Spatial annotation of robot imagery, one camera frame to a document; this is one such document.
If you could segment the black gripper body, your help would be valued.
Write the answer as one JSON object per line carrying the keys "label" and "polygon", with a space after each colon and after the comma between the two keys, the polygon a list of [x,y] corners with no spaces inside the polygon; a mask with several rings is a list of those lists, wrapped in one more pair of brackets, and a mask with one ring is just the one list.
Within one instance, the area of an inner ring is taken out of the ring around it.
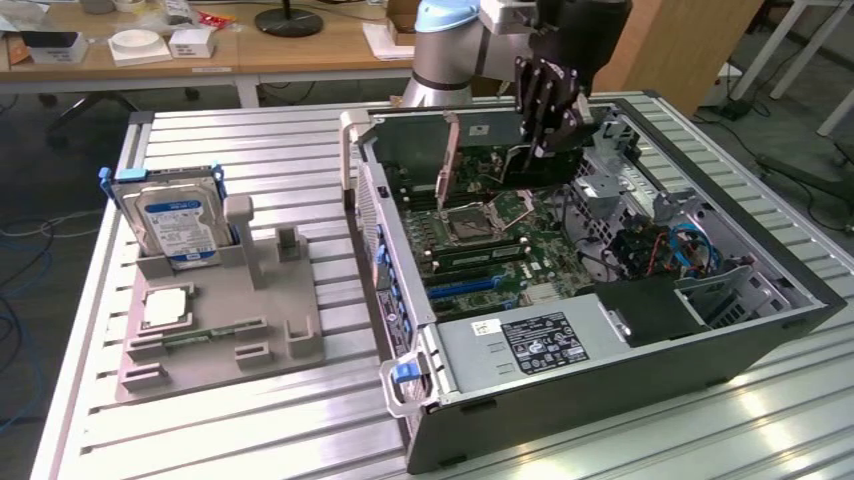
{"label": "black gripper body", "polygon": [[595,75],[611,60],[632,2],[543,0],[535,4],[532,54],[573,70],[589,93]]}

